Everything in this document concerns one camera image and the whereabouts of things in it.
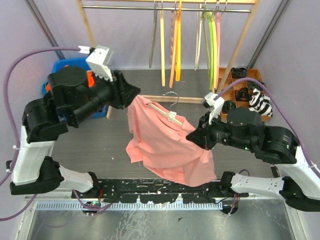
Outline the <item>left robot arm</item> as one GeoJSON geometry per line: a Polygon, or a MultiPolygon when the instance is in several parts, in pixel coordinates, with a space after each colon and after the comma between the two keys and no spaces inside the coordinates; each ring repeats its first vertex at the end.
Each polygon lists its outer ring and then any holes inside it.
{"type": "Polygon", "coordinates": [[[105,106],[127,108],[141,90],[128,83],[120,70],[113,70],[111,80],[105,80],[77,66],[51,73],[48,84],[49,92],[24,108],[17,160],[10,162],[10,192],[37,195],[63,188],[95,198],[101,188],[96,174],[69,170],[55,161],[55,142],[105,106]]]}

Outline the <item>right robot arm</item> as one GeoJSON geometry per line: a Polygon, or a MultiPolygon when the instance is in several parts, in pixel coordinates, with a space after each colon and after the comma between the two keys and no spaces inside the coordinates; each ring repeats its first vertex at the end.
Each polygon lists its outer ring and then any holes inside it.
{"type": "Polygon", "coordinates": [[[320,179],[308,165],[302,145],[289,129],[267,126],[257,112],[237,107],[228,112],[226,122],[220,117],[209,120],[206,113],[186,139],[205,150],[222,144],[251,152],[283,173],[283,176],[266,178],[225,171],[218,185],[223,196],[258,194],[283,200],[299,211],[319,212],[320,179]]]}

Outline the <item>pink t shirt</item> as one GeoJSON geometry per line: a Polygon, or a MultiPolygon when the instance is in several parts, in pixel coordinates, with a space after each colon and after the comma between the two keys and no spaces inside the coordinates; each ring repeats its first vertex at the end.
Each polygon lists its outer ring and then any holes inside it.
{"type": "Polygon", "coordinates": [[[125,148],[130,161],[141,162],[157,176],[189,187],[215,180],[212,151],[186,139],[195,130],[193,125],[181,115],[176,119],[182,126],[170,122],[149,104],[167,110],[141,95],[127,108],[128,129],[133,135],[125,148]]]}

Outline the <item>cream hanger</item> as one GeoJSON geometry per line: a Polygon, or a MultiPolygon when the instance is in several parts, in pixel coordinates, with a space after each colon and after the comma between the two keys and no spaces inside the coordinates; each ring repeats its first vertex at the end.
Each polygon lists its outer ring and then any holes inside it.
{"type": "Polygon", "coordinates": [[[160,114],[167,117],[167,120],[169,122],[175,123],[181,127],[183,126],[183,123],[176,119],[177,113],[172,111],[172,106],[176,105],[180,101],[180,96],[175,91],[168,91],[163,95],[145,95],[144,97],[152,102],[170,104],[167,110],[162,110],[153,103],[150,103],[149,105],[154,110],[158,111],[160,114]]]}

